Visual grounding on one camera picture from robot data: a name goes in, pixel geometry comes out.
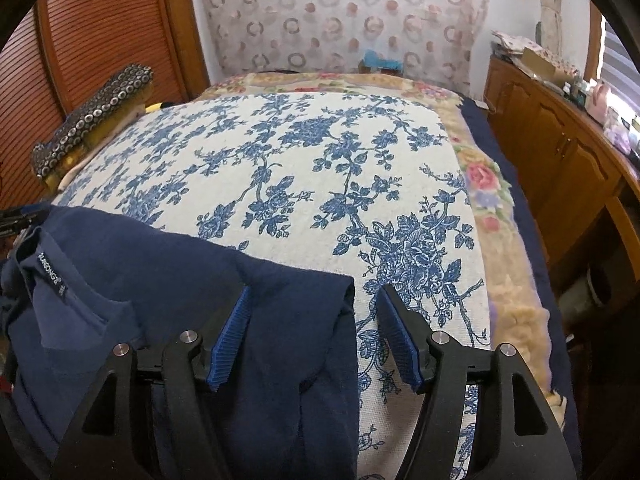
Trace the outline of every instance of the window blind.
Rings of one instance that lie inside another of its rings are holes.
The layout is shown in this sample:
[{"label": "window blind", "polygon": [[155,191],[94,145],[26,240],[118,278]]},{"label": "window blind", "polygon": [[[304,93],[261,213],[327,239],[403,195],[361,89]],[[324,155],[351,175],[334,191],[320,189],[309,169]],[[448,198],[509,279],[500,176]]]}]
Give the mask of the window blind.
[{"label": "window blind", "polygon": [[609,23],[605,24],[600,78],[609,83],[611,91],[640,115],[640,73]]}]

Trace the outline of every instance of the blue floral pattern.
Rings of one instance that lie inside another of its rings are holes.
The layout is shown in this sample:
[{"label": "blue floral pattern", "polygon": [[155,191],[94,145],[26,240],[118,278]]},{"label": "blue floral pattern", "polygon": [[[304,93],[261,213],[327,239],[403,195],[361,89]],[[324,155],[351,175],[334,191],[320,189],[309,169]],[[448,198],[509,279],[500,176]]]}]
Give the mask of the blue floral pattern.
[{"label": "blue floral pattern", "polygon": [[[358,477],[395,476],[422,399],[399,381],[375,295],[463,344],[488,346],[482,256],[465,179],[438,115],[392,96],[227,96],[158,110],[106,147],[58,199],[253,256],[354,276]],[[473,440],[469,388],[452,478]],[[395,450],[389,446],[394,442]]]}]

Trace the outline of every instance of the trash bin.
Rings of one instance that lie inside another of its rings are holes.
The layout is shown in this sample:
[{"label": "trash bin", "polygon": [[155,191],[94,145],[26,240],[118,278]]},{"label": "trash bin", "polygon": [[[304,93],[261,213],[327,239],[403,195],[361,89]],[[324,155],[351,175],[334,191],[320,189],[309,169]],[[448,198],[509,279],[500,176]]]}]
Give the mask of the trash bin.
[{"label": "trash bin", "polygon": [[558,300],[562,320],[572,324],[589,311],[604,307],[611,300],[611,284],[602,267],[594,265]]}]

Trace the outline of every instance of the bed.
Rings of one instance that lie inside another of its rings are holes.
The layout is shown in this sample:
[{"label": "bed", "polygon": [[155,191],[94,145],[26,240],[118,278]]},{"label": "bed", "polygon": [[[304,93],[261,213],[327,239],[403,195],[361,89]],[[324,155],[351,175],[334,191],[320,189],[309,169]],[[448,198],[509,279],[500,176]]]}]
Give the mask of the bed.
[{"label": "bed", "polygon": [[[359,479],[395,476],[420,409],[377,330],[393,283],[463,344],[517,346],[577,468],[559,311],[513,166],[469,99],[380,74],[235,76],[138,120],[56,200],[356,281]],[[452,478],[478,393],[467,391]]]}]

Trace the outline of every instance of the white wall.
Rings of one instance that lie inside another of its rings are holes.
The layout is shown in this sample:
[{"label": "white wall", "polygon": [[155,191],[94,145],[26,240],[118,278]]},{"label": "white wall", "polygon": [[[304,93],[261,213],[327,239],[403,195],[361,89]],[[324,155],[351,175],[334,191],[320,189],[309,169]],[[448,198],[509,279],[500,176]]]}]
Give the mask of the white wall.
[{"label": "white wall", "polygon": [[196,24],[198,26],[198,34],[200,35],[200,44],[202,45],[202,55],[204,63],[209,73],[209,82],[211,84],[222,81],[225,77],[222,75],[222,69],[216,57],[216,50],[211,40],[209,31],[209,23],[207,23],[207,13],[204,9],[203,0],[192,0],[193,10],[196,15]]},{"label": "white wall", "polygon": [[540,0],[490,0],[484,27],[476,38],[471,53],[471,95],[481,99],[491,56],[492,30],[512,36],[536,39],[536,23],[540,21]]},{"label": "white wall", "polygon": [[589,0],[562,0],[562,57],[584,72],[589,50]]}]

